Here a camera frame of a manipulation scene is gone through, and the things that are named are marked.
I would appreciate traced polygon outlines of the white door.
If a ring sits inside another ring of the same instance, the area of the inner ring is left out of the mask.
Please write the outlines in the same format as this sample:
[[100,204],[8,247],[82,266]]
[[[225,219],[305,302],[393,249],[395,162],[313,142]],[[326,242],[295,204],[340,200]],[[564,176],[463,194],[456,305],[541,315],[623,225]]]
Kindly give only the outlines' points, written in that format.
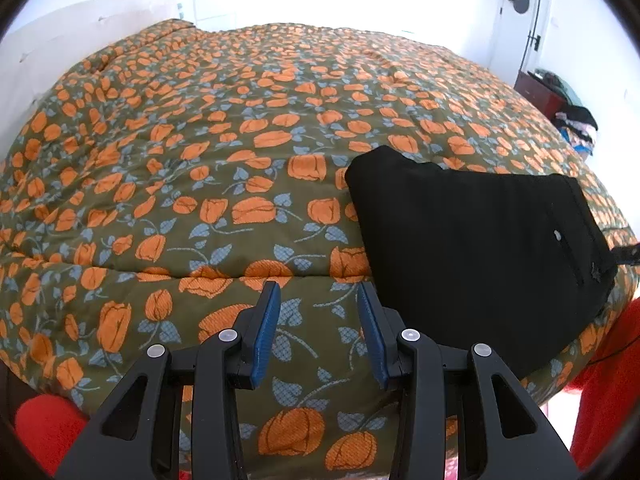
[[528,12],[517,14],[512,3],[500,1],[488,70],[510,86],[514,86],[519,72],[532,72],[538,65],[549,2],[530,0]]

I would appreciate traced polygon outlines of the floral orange green bedspread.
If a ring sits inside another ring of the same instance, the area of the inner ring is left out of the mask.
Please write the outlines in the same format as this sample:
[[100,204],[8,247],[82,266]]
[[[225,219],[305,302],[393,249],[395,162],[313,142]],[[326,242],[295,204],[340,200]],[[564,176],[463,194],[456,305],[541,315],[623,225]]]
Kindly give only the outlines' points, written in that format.
[[248,474],[385,474],[397,413],[358,326],[370,269],[345,182],[380,146],[446,169],[574,177],[608,244],[634,240],[561,133],[446,48],[168,20],[71,67],[1,166],[3,364],[91,414],[147,346],[204,341],[275,281],[267,377],[238,396]]

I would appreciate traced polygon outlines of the dark red wooden cabinet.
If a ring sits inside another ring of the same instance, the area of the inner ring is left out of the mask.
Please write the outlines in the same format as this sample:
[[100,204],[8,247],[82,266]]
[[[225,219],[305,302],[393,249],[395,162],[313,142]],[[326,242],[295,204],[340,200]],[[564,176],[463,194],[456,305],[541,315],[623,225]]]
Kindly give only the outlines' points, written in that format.
[[514,89],[549,120],[568,104],[560,78],[554,73],[519,72]]

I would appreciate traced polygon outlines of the pile of clothes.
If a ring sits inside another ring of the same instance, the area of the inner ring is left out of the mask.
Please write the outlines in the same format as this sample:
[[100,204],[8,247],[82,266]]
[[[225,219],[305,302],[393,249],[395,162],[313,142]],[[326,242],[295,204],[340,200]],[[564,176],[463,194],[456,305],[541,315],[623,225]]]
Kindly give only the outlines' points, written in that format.
[[552,114],[551,122],[580,158],[587,160],[593,155],[594,136],[599,130],[593,114],[582,105],[574,89],[557,74],[536,68],[534,75],[563,99],[559,109]]

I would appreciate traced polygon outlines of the cream padded headboard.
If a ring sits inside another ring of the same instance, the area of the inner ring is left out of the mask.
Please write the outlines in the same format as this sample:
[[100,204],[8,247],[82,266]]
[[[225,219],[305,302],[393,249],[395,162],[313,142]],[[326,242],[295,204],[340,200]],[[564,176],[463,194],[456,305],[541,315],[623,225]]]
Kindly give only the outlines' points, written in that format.
[[55,10],[1,41],[1,154],[69,68],[109,44],[178,18],[174,3],[89,0]]

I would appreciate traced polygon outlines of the black pants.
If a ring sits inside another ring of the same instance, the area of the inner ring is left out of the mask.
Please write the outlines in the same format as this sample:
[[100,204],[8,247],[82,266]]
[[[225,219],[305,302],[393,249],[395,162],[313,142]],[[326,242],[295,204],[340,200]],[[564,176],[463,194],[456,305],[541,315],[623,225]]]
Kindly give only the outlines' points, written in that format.
[[444,346],[540,370],[603,309],[617,273],[578,182],[414,162],[382,146],[346,172],[381,304]]

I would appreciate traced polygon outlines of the red fleece garment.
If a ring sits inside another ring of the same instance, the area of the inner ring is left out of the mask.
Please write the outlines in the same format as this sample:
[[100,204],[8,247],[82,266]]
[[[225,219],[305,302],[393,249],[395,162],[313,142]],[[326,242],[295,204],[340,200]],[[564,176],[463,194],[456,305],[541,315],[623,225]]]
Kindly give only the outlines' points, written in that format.
[[[596,355],[570,383],[582,393],[570,454],[586,469],[623,428],[639,404],[639,301],[632,300]],[[17,439],[47,474],[55,474],[87,419],[69,400],[38,394],[14,416]]]

